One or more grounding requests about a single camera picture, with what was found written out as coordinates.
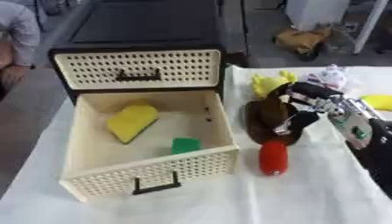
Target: person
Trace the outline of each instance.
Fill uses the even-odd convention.
[[[40,32],[32,11],[0,2],[0,84],[10,90],[30,69]]]

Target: yellow toy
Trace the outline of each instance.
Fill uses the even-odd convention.
[[[370,94],[361,97],[374,109],[392,111],[392,95],[387,94]]]
[[[277,77],[262,77],[255,74],[252,77],[252,89],[259,98],[265,98],[274,89],[288,82],[296,82],[297,76],[289,71],[282,70]]]

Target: sleeve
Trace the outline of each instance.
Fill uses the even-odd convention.
[[[30,66],[34,60],[36,47],[39,45],[39,27],[29,9],[23,8],[10,25],[10,35],[14,48],[14,64]]]

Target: green button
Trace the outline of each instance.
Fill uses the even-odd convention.
[[[366,137],[366,133],[363,132],[358,126],[354,126],[351,130],[351,132],[355,135],[356,138],[358,139],[363,139]]]

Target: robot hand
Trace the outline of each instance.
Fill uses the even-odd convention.
[[[305,82],[286,84],[273,94],[289,95],[290,102],[310,106],[310,111],[299,111],[276,127],[278,135],[302,129],[318,120],[317,113],[327,113],[350,151],[392,199],[392,122],[385,122],[361,99],[346,98],[341,92]]]

